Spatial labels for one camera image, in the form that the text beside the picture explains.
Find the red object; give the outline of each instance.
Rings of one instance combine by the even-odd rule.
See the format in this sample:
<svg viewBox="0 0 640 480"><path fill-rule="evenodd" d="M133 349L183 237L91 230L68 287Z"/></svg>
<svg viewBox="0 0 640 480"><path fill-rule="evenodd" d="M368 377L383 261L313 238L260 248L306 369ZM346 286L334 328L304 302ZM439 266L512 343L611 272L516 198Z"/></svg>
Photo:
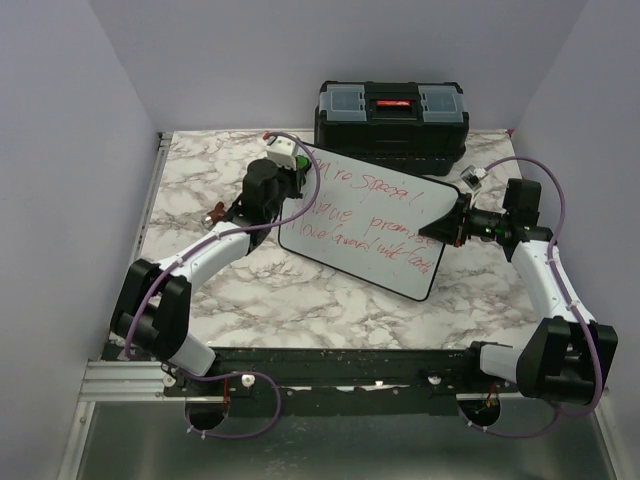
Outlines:
<svg viewBox="0 0 640 480"><path fill-rule="evenodd" d="M411 102L409 100L376 100L376 105L379 107L410 107Z"/></svg>

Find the marble tabletop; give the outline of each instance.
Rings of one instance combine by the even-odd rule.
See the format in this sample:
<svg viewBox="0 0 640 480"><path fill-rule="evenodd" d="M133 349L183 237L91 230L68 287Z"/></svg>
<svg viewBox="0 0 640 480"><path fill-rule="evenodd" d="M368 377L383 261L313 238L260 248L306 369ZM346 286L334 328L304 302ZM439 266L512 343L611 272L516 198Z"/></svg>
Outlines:
<svg viewBox="0 0 640 480"><path fill-rule="evenodd" d="M294 132L305 141L309 131ZM248 163L264 156L263 131L173 136L142 256L160 260L206 233L202 215L241 191ZM470 133L467 153L440 180L466 190L460 172L513 155L505 131ZM477 205L499 210L515 162L497 167ZM251 255L193 297L190 331L210 346L464 348L474 340L523 346L538 321L502 250L477 240L446 247L431 294L415 302L281 249L271 232Z"/></svg>

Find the black toolbox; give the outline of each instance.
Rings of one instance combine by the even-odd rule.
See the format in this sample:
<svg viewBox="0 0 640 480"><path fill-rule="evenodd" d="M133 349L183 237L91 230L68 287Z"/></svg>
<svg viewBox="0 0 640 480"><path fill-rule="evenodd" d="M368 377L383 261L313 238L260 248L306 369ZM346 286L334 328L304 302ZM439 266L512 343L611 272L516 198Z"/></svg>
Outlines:
<svg viewBox="0 0 640 480"><path fill-rule="evenodd" d="M328 81L315 144L419 175L447 175L465 153L469 113L457 83Z"/></svg>

